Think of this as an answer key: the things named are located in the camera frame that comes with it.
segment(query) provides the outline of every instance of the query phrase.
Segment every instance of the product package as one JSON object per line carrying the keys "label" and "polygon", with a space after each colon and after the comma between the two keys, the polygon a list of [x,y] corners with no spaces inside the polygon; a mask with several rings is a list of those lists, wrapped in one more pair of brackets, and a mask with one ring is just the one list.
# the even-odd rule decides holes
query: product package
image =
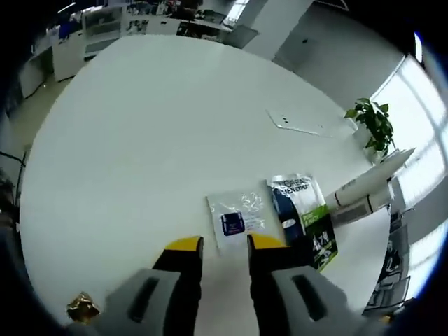
{"label": "product package", "polygon": [[221,192],[207,196],[216,242],[221,254],[247,247],[248,233],[263,233],[266,203],[257,190]]}
{"label": "product package", "polygon": [[314,268],[322,270],[337,255],[337,246],[318,183],[309,175],[289,174],[274,176],[267,184],[287,245],[302,236],[312,239]]}

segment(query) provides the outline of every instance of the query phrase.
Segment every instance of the gold wrapper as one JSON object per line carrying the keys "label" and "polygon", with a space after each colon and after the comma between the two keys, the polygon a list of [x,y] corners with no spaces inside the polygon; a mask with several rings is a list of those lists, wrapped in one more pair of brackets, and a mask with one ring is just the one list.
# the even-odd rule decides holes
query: gold wrapper
{"label": "gold wrapper", "polygon": [[90,320],[98,314],[98,307],[85,292],[81,292],[75,300],[67,305],[67,315],[75,322],[89,324]]}

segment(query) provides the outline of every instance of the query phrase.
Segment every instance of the desk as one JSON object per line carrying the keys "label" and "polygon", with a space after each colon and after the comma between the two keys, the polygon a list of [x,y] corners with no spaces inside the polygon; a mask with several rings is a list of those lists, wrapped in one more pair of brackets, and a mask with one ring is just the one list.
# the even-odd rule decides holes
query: desk
{"label": "desk", "polygon": [[[22,189],[24,258],[50,313],[68,323],[65,306],[81,291],[104,308],[166,244],[202,235],[197,335],[257,335],[247,255],[218,257],[206,195],[289,172],[312,172],[327,194],[370,166],[351,134],[279,129],[266,114],[290,108],[344,115],[280,66],[199,39],[124,37],[82,68],[34,140]],[[357,312],[388,236],[385,211],[336,229],[339,255],[324,274]]]}

